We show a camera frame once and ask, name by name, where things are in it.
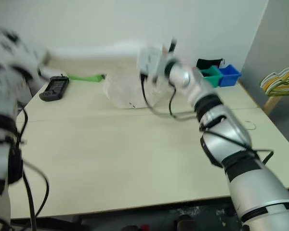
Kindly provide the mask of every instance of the white table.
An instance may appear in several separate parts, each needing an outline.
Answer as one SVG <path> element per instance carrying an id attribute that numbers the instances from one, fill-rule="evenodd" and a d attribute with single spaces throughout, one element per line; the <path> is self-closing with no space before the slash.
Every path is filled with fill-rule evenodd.
<path id="1" fill-rule="evenodd" d="M 76 98 L 81 96 L 75 96 L 75 92 L 86 87 L 88 91 L 82 92 L 88 96 L 91 88 L 80 82 L 70 85 L 61 101 L 44 103 L 35 96 L 27 107 L 30 122 L 24 134 L 27 145 L 22 148 L 23 157 L 39 166 L 51 185 L 40 216 L 86 214 L 229 195 L 223 170 L 212 166 L 202 151 L 196 120 L 163 119 L 147 109 L 119 110 L 102 95 L 82 96 L 83 101 L 78 102 Z M 240 89 L 236 86 L 218 91 L 224 93 L 222 98 L 230 107 L 238 105 L 233 111 L 244 126 L 253 127 L 247 121 L 256 125 L 250 131 L 253 147 L 275 150 L 267 165 L 289 187 L 289 143 L 260 108 L 252 108 L 255 104 L 246 99 L 247 95 L 241 101 L 250 108 L 235 102 L 242 93 Z M 98 87 L 95 90 L 102 94 Z M 236 90 L 238 95 L 227 92 Z M 37 206 L 44 197 L 45 185 L 29 169 L 27 175 Z M 10 197 L 12 218 L 27 218 L 29 210 L 22 181 L 10 187 Z"/>

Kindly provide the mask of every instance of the blue container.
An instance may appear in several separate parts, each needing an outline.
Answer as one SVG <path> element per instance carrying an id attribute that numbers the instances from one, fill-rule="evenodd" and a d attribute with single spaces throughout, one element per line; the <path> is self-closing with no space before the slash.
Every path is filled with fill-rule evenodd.
<path id="1" fill-rule="evenodd" d="M 237 79 L 242 75 L 238 70 L 235 69 L 231 64 L 226 68 L 219 68 L 223 77 L 219 82 L 220 87 L 229 87 L 236 84 Z"/>

